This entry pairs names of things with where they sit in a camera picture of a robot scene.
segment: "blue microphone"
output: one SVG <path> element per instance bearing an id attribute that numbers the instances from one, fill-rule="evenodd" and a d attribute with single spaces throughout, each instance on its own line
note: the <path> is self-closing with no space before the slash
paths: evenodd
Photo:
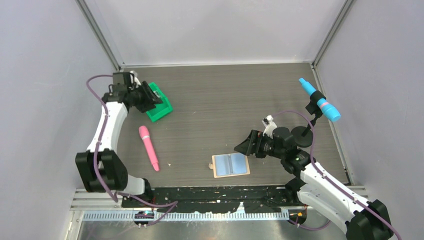
<path id="1" fill-rule="evenodd" d="M 306 91 L 306 93 L 311 96 L 315 91 L 315 87 L 313 87 L 308 81 L 303 78 L 299 79 L 300 84 L 302 84 L 302 88 Z M 337 108 L 331 105 L 325 98 L 321 98 L 316 103 L 318 107 L 321 109 L 322 113 L 332 122 L 335 122 L 340 119 L 341 115 Z"/>

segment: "blue book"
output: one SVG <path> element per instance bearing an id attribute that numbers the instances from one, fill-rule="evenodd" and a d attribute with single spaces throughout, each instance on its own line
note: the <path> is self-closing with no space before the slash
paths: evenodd
<path id="1" fill-rule="evenodd" d="M 212 164 L 215 178 L 233 177 L 251 173 L 248 157 L 238 152 L 213 155 Z"/>

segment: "gray wall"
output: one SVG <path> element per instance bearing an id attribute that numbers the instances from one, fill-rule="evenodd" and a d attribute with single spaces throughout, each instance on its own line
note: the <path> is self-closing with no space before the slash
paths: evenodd
<path id="1" fill-rule="evenodd" d="M 345 0 L 87 2 L 128 66 L 311 62 Z"/>
<path id="2" fill-rule="evenodd" d="M 424 1 L 357 0 L 318 66 L 355 180 L 422 239 Z"/>
<path id="3" fill-rule="evenodd" d="M 113 68 L 73 0 L 1 1 L 0 34 L 0 239 L 58 240 Z"/>

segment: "green container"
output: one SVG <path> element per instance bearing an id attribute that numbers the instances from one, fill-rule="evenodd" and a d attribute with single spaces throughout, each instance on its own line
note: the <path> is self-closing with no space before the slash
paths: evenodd
<path id="1" fill-rule="evenodd" d="M 146 112 L 147 116 L 150 118 L 151 122 L 154 123 L 157 120 L 163 118 L 165 115 L 172 112 L 173 108 L 172 108 L 171 103 L 168 100 L 167 96 L 165 96 L 165 94 L 159 89 L 159 87 L 158 87 L 158 85 L 156 85 L 156 83 L 151 82 L 148 85 L 151 88 L 151 90 L 153 90 L 153 92 L 155 92 L 159 95 L 160 99 L 162 99 L 162 102 L 163 102 L 161 104 L 156 104 L 156 108 Z"/>

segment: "pink object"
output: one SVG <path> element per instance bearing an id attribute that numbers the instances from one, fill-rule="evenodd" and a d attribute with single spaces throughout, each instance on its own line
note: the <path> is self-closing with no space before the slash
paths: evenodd
<path id="1" fill-rule="evenodd" d="M 150 134 L 149 130 L 147 130 L 146 126 L 141 126 L 138 129 L 138 133 L 140 133 L 140 137 L 144 142 L 144 146 L 147 151 L 148 158 L 150 159 L 151 165 L 153 166 L 154 170 L 158 172 L 159 169 L 159 162 L 158 158 L 156 157 L 155 149 L 153 149 L 152 141 L 150 140 Z"/>

